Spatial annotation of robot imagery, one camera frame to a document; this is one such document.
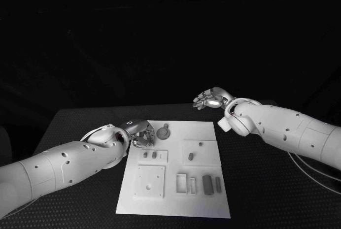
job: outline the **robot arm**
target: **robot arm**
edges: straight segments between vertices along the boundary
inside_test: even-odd
[[[307,156],[341,170],[341,128],[305,114],[262,105],[249,98],[232,98],[230,93],[214,87],[197,96],[194,107],[221,107],[224,117],[219,122],[227,132],[258,134],[276,148]]]
[[[120,128],[109,124],[91,131],[83,141],[62,144],[0,167],[0,219],[41,196],[116,166],[127,155],[130,140],[139,148],[152,146],[153,133],[145,120],[132,120]]]

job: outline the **textured table surface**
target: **textured table surface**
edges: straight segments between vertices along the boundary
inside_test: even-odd
[[[260,103],[276,105],[272,100]],[[217,125],[223,116],[221,108],[198,111],[191,103],[64,109],[55,115],[35,154],[80,140],[109,123],[119,126],[130,119],[213,121],[232,219],[116,214],[125,158],[116,167],[41,197],[0,220],[0,228],[341,228],[341,196],[307,177],[288,153],[268,145],[260,136],[242,137],[234,131],[224,132]],[[336,186],[327,177],[307,171],[328,186]]]

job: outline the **black background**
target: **black background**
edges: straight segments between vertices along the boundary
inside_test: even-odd
[[[341,125],[340,35],[340,0],[2,0],[13,161],[60,109],[190,103],[214,86]]]

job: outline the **small cylinder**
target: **small cylinder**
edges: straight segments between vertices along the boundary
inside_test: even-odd
[[[211,176],[206,175],[203,177],[203,184],[204,184],[204,192],[206,195],[213,195],[214,194],[214,185],[213,185],[213,179]]]
[[[216,183],[217,183],[217,192],[221,193],[221,184],[220,184],[220,178],[216,178]]]
[[[194,160],[194,153],[190,154],[188,159],[190,159],[190,161]]]

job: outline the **small gray object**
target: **small gray object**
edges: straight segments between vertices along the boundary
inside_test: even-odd
[[[194,153],[190,154],[188,159],[190,159],[190,161],[194,160]]]
[[[221,184],[220,184],[220,178],[216,178],[216,183],[217,183],[217,192],[221,193]]]
[[[156,136],[159,139],[168,139],[171,135],[169,125],[165,123],[164,127],[158,129]]]
[[[213,179],[211,176],[206,175],[203,177],[203,184],[204,184],[204,192],[206,195],[213,195],[214,194],[214,185],[213,185]]]

